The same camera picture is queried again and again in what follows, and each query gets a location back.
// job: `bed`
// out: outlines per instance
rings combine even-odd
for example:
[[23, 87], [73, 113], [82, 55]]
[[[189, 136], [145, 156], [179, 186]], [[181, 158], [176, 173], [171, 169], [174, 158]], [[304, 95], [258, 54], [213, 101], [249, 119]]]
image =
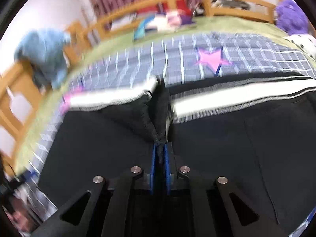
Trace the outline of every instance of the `bed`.
[[[262, 54], [262, 60], [269, 61], [267, 57], [264, 58], [265, 56], [284, 55], [280, 59], [271, 59], [267, 69], [273, 71], [299, 71], [302, 74], [316, 78], [314, 70], [314, 67], [316, 67], [315, 61], [299, 51], [296, 45], [283, 39], [286, 33], [273, 25], [275, 5], [262, 0], [244, 1], [263, 6], [265, 10], [261, 11], [265, 11], [266, 13], [228, 8], [212, 8], [210, 0], [202, 0], [206, 17], [196, 19], [197, 25], [195, 28], [177, 33], [153, 34], [137, 43], [132, 41], [132, 30], [138, 26], [140, 20], [135, 20], [131, 24], [125, 25], [115, 31], [106, 30], [104, 26], [127, 13], [161, 2], [167, 2], [170, 9], [176, 9], [176, 0], [140, 0], [113, 11], [87, 28], [82, 28], [76, 22], [69, 26], [68, 31], [72, 34], [75, 41], [69, 47], [65, 47], [65, 53], [73, 65], [73, 71], [68, 81], [60, 90], [48, 91], [44, 96], [41, 95], [32, 83], [32, 70], [28, 62], [16, 63], [0, 81], [0, 122], [16, 140], [12, 153], [9, 156], [5, 156], [7, 164], [14, 167], [17, 172], [26, 166], [40, 174], [54, 135], [62, 122], [63, 115], [60, 112], [59, 105], [63, 103], [62, 95], [65, 92], [71, 92], [78, 87], [82, 87], [85, 91], [88, 91], [121, 85], [132, 86], [134, 83], [142, 81], [151, 74], [162, 75], [165, 77], [168, 85], [212, 77], [211, 73], [206, 73], [205, 71], [202, 73], [201, 67], [192, 70], [181, 66], [183, 60], [191, 60], [191, 62], [196, 60], [193, 48], [197, 44], [203, 47], [212, 47], [216, 43], [226, 45], [227, 40], [233, 40], [230, 46], [226, 45], [228, 47], [227, 54], [232, 58], [233, 49], [240, 48], [239, 43], [246, 43], [245, 49], [249, 51], [249, 54], [252, 52]], [[92, 33], [97, 34], [101, 40], [93, 48], [89, 41], [89, 35]], [[185, 44], [188, 43], [190, 43], [190, 47], [186, 48]], [[273, 48], [263, 47], [264, 44], [269, 44]], [[179, 54], [180, 64], [179, 70], [171, 70], [169, 72], [166, 54], [175, 52], [172, 49], [173, 46], [175, 47], [174, 50]], [[140, 57], [140, 50], [145, 51], [146, 59], [148, 60], [147, 64], [138, 63], [137, 58]], [[181, 51], [183, 50], [187, 51], [187, 53], [181, 59]], [[124, 67], [124, 65], [121, 67], [118, 65], [119, 63], [124, 63], [127, 54], [130, 61], [132, 58], [135, 58], [135, 62], [131, 63], [130, 68], [133, 66], [136, 67], [139, 64], [139, 72], [142, 72], [141, 69], [146, 72], [143, 76], [137, 73], [132, 82], [130, 81], [130, 77], [128, 79], [124, 78], [129, 68]], [[158, 68], [148, 66], [151, 64], [151, 58], [154, 56], [161, 56], [160, 60], [164, 61]], [[258, 65], [258, 60], [256, 60], [258, 55], [251, 54], [250, 57], [253, 58], [252, 63], [256, 65], [256, 70], [262, 70], [262, 66]], [[249, 71], [247, 69], [248, 61], [243, 63], [245, 64], [243, 69]], [[108, 81], [109, 77], [111, 77], [111, 72], [108, 71], [110, 68], [115, 69], [112, 72], [114, 76], [110, 81], [111, 83]], [[118, 74], [122, 72], [121, 70], [126, 70], [125, 74]], [[229, 72], [223, 70], [219, 75], [221, 76], [226, 73]], [[17, 120], [10, 114], [6, 91], [7, 86], [14, 92], [21, 92], [32, 105], [32, 112], [24, 125], [18, 125]], [[9, 166], [6, 167], [6, 170], [8, 173], [12, 173]], [[28, 195], [33, 209], [45, 220], [56, 208], [46, 199], [44, 194], [36, 189], [37, 180], [38, 178], [33, 179], [34, 185], [30, 186]]]

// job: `black metal bracket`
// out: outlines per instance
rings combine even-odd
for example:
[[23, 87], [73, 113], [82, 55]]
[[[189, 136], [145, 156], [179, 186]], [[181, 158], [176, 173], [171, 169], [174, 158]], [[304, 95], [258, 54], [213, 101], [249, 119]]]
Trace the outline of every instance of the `black metal bracket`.
[[143, 177], [140, 167], [124, 171], [118, 179], [108, 181], [96, 176], [75, 196], [62, 205], [58, 211], [33, 233], [32, 237], [79, 237], [86, 236], [93, 220], [101, 192], [109, 183], [115, 182], [114, 190], [106, 211], [102, 236], [124, 236], [130, 191], [135, 180]]
[[215, 189], [226, 210], [234, 237], [286, 237], [287, 234], [270, 218], [259, 214], [250, 200], [227, 178], [206, 179], [199, 171], [185, 165], [175, 156], [169, 145], [169, 160], [175, 161], [178, 179], [187, 182], [190, 189], [196, 237], [217, 237], [215, 215], [212, 214], [207, 190]]

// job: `wooden bed frame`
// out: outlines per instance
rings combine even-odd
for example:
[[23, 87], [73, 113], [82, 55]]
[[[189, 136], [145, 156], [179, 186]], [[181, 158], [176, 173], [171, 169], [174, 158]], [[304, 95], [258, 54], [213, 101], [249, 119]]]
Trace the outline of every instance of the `wooden bed frame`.
[[[266, 14], [244, 11], [239, 9], [230, 8], [212, 8], [211, 0], [202, 0], [205, 15], [208, 17], [216, 15], [230, 15], [242, 17], [253, 21], [260, 22], [274, 22], [274, 8], [275, 5], [262, 1], [262, 0], [243, 0], [246, 2], [255, 3], [266, 7]], [[81, 58], [81, 54], [92, 48], [88, 35], [92, 32], [99, 35], [100, 40], [109, 39], [114, 35], [121, 34], [126, 31], [131, 31], [138, 26], [141, 20], [135, 20], [129, 25], [125, 25], [114, 31], [106, 30], [105, 26], [113, 20], [118, 19], [128, 13], [135, 12], [141, 8], [156, 5], [165, 2], [168, 4], [170, 10], [177, 9], [176, 0], [139, 0], [129, 5], [123, 6], [108, 15], [100, 18], [95, 24], [83, 28], [79, 22], [74, 22], [66, 30], [72, 36], [72, 43], [70, 46], [64, 48], [64, 52], [69, 58], [71, 67], [76, 65]], [[22, 93], [32, 106], [32, 111], [29, 114], [26, 122], [21, 124], [10, 110], [10, 98], [7, 94], [6, 88], [9, 87], [14, 93]], [[21, 144], [23, 143], [25, 134], [29, 125], [32, 123], [35, 113], [41, 103], [43, 95], [40, 94], [32, 81], [32, 67], [28, 61], [19, 61], [15, 63], [11, 69], [0, 80], [0, 127], [4, 127], [6, 131], [15, 139], [14, 148], [10, 156], [4, 155], [5, 170], [9, 175], [12, 175], [12, 170], [8, 166], [15, 166], [16, 153]]]

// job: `black pants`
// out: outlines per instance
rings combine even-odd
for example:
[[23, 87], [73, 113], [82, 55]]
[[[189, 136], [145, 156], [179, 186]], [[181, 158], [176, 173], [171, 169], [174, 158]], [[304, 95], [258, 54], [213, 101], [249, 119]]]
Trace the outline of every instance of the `black pants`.
[[[223, 78], [170, 88], [176, 95]], [[258, 211], [293, 232], [316, 205], [316, 94], [172, 124], [174, 154], [206, 179], [225, 176]]]
[[60, 207], [95, 176], [117, 178], [133, 166], [153, 174], [154, 145], [156, 160], [163, 160], [168, 98], [162, 83], [152, 98], [67, 112], [40, 175], [40, 190]]

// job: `wooden headboard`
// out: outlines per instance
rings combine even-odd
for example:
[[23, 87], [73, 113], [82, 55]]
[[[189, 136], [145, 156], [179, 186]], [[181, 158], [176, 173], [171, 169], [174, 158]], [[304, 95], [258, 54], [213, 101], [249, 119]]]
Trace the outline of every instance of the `wooden headboard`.
[[[76, 21], [72, 23], [66, 30], [72, 36], [72, 43], [64, 48], [64, 52], [69, 58], [71, 67], [76, 65], [80, 59], [81, 54], [92, 48], [88, 35], [91, 32], [97, 32], [101, 40], [109, 39], [114, 35], [121, 34], [126, 31], [133, 30], [138, 26], [141, 20], [135, 20], [132, 23], [125, 25], [115, 31], [106, 30], [105, 26], [113, 20], [118, 19], [128, 13], [135, 12], [141, 8], [150, 5], [156, 5], [162, 2], [168, 3], [170, 10], [177, 9], [177, 0], [139, 0], [129, 5], [123, 6], [104, 17], [100, 18], [96, 23], [83, 28], [82, 25]], [[230, 15], [237, 16], [254, 21], [263, 21], [273, 23], [273, 14], [275, 5], [262, 1], [262, 0], [243, 0], [261, 5], [267, 8], [266, 14], [244, 11], [239, 9], [230, 8], [212, 8], [211, 0], [202, 0], [205, 8], [205, 14], [208, 17], [215, 15]], [[8, 89], [14, 95], [21, 94], [29, 102], [31, 110], [27, 115], [25, 122], [20, 122], [12, 113], [10, 108], [10, 101], [12, 100], [8, 94]], [[27, 61], [20, 61], [15, 63], [11, 69], [0, 79], [0, 131], [5, 131], [5, 137], [0, 136], [0, 152], [4, 155], [5, 170], [7, 173], [12, 174], [10, 164], [12, 167], [15, 165], [16, 152], [23, 142], [28, 126], [34, 119], [35, 113], [43, 96], [40, 94], [32, 81], [32, 67]], [[1, 146], [1, 142], [6, 141], [6, 147]]]

